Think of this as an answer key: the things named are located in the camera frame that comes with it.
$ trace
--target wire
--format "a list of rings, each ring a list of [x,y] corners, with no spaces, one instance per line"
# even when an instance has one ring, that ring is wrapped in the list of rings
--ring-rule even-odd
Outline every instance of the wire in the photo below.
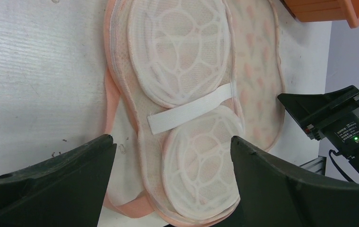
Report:
[[[349,182],[354,182],[354,181],[352,180],[352,178],[350,178],[350,177],[339,167],[339,165],[335,162],[335,160],[334,160],[333,156],[331,156],[331,154],[334,154],[335,156],[340,156],[341,153],[340,153],[340,152],[336,153],[335,150],[330,150],[330,151],[328,152],[328,156],[330,157],[331,162],[333,163],[333,165],[335,166],[335,168],[338,170],[338,172],[340,172],[340,174],[341,174],[347,181],[349,181]]]

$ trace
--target orange container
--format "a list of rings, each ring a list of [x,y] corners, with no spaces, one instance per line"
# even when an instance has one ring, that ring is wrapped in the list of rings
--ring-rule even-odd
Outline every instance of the orange container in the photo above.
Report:
[[[284,0],[301,22],[347,20],[359,26],[359,0]]]

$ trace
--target table surface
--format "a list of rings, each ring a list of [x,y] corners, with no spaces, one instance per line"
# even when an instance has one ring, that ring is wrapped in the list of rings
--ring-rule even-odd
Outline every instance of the table surface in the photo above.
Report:
[[[287,92],[323,93],[331,22],[295,21],[273,0]],[[103,16],[107,0],[0,0],[0,175],[67,152],[102,134],[106,97]],[[286,115],[271,153],[297,165],[319,143]],[[100,227],[164,226],[103,208]]]

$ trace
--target mesh pad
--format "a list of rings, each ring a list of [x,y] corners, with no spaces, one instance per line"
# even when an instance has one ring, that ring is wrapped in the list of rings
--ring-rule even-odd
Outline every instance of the mesh pad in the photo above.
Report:
[[[146,95],[172,108],[214,91],[230,32],[221,0],[138,0],[128,21],[133,67]]]
[[[163,184],[176,211],[194,220],[224,212],[239,199],[230,156],[242,135],[235,113],[221,105],[174,129],[163,157]]]

